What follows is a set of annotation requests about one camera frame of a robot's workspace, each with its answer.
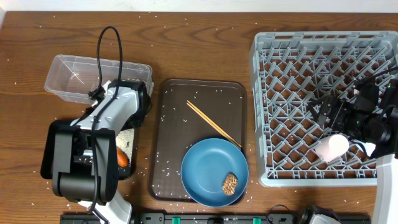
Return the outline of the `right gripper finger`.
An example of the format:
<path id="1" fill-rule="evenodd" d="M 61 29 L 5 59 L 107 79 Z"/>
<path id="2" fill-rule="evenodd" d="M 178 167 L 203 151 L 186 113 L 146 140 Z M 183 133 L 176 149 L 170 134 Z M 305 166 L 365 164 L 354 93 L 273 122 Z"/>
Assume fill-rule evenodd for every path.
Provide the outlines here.
<path id="1" fill-rule="evenodd" d="M 361 141 L 354 140 L 354 144 L 357 144 L 359 148 L 365 153 L 368 159 L 371 159 L 371 154 L 374 152 L 376 145 L 373 143 L 363 143 Z"/>
<path id="2" fill-rule="evenodd" d="M 330 97 L 324 96 L 323 98 L 308 103 L 307 109 L 311 113 L 314 122 L 325 123 L 328 114 L 329 101 Z"/>

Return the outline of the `pink cup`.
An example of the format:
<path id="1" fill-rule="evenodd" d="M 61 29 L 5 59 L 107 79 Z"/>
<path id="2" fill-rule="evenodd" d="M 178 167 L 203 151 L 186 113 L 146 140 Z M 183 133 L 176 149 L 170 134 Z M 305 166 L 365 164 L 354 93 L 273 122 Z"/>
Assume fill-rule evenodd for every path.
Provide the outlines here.
<path id="1" fill-rule="evenodd" d="M 349 141 L 346 137 L 340 134 L 334 134 L 320 140 L 320 143 L 315 147 L 316 155 L 325 162 L 342 156 L 349 149 Z"/>

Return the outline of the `orange carrot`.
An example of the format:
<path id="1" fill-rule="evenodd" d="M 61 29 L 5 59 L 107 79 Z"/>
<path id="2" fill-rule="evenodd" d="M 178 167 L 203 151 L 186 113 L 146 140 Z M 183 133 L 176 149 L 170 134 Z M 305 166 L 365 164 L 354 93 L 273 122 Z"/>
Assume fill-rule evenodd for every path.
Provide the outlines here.
<path id="1" fill-rule="evenodd" d="M 123 150 L 120 148 L 117 148 L 117 161 L 118 165 L 122 168 L 125 168 L 129 165 L 129 158 L 128 156 L 124 153 Z"/>

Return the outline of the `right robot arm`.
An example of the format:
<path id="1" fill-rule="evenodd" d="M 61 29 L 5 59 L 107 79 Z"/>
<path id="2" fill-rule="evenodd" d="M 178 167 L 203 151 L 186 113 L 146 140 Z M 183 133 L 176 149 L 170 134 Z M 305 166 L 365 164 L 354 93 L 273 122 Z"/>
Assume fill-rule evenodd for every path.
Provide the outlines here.
<path id="1" fill-rule="evenodd" d="M 397 223 L 397 80 L 392 79 L 379 99 L 375 77 L 355 81 L 354 103 L 335 96 L 312 101 L 307 108 L 318 124 L 365 143 L 375 149 L 377 193 L 373 223 Z"/>

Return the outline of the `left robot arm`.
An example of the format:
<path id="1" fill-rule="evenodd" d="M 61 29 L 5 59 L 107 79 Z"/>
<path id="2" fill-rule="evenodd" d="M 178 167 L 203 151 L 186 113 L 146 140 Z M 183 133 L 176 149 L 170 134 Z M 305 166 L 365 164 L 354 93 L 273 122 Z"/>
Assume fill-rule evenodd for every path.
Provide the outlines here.
<path id="1" fill-rule="evenodd" d="M 40 174 L 56 196 L 84 206 L 79 222 L 132 223 L 132 205 L 118 192 L 116 136 L 138 128 L 148 113 L 144 82 L 113 80 L 98 106 L 75 123 L 54 121 L 48 131 Z"/>

